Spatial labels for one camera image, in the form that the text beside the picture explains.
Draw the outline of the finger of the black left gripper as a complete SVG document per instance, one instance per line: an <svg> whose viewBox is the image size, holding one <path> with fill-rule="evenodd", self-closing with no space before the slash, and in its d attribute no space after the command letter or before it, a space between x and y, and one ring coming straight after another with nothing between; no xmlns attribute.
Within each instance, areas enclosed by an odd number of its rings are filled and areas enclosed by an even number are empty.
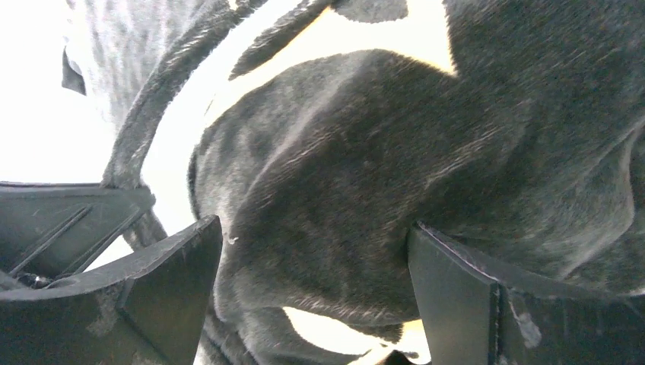
<svg viewBox="0 0 645 365"><path fill-rule="evenodd" d="M1 288L40 289L83 272L151 210L147 188L1 184Z"/></svg>

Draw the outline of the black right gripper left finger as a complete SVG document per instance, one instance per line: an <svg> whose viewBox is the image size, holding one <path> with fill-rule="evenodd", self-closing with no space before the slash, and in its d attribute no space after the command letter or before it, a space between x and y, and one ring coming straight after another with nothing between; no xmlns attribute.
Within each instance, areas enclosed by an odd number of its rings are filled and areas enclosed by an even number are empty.
<svg viewBox="0 0 645 365"><path fill-rule="evenodd" d="M43 289L1 294L3 364L191 364L222 245L217 217Z"/></svg>

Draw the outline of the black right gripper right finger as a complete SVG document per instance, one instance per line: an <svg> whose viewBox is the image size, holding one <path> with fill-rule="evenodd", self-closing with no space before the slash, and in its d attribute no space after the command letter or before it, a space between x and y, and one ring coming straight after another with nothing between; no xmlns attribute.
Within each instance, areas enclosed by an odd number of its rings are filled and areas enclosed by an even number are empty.
<svg viewBox="0 0 645 365"><path fill-rule="evenodd" d="M423 224L408 267L435 364L642 364L644 298L522 270Z"/></svg>

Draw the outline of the white pillow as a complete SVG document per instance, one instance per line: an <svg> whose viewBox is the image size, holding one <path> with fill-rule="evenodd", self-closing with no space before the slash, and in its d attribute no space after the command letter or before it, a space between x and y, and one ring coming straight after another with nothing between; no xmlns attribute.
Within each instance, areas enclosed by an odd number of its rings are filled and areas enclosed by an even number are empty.
<svg viewBox="0 0 645 365"><path fill-rule="evenodd" d="M446 2L50 5L1 3L1 172L155 199L81 273L214 216L191 364L432 362L407 238L465 163Z"/></svg>

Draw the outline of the black floral pillowcase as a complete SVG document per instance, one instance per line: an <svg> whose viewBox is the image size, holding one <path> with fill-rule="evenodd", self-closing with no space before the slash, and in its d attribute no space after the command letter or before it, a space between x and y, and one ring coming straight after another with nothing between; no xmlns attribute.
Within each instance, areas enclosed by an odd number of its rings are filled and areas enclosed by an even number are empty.
<svg viewBox="0 0 645 365"><path fill-rule="evenodd" d="M65 87L148 186L133 246L216 215L197 364L426 364L417 221L644 291L642 1L70 1Z"/></svg>

